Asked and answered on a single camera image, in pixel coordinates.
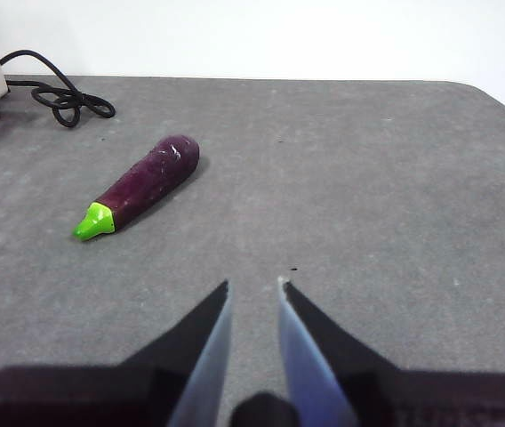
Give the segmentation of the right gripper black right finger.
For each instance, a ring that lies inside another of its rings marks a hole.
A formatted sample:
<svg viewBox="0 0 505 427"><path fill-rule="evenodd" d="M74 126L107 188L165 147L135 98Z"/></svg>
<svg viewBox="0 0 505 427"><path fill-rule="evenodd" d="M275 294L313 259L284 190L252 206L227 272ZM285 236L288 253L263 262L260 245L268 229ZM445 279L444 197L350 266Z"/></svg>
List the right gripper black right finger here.
<svg viewBox="0 0 505 427"><path fill-rule="evenodd" d="M279 346L301 426L387 426L381 377L397 371L342 329L286 277L277 280Z"/></svg>

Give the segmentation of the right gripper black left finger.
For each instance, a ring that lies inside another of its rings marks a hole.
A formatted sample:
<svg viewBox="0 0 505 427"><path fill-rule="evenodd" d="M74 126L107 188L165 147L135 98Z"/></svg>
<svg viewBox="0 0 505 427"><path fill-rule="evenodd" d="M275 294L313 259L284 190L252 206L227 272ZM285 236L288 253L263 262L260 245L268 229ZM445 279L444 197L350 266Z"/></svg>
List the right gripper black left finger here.
<svg viewBox="0 0 505 427"><path fill-rule="evenodd" d="M214 426L228 366L232 291L216 286L172 329L124 360L150 371L151 426Z"/></svg>

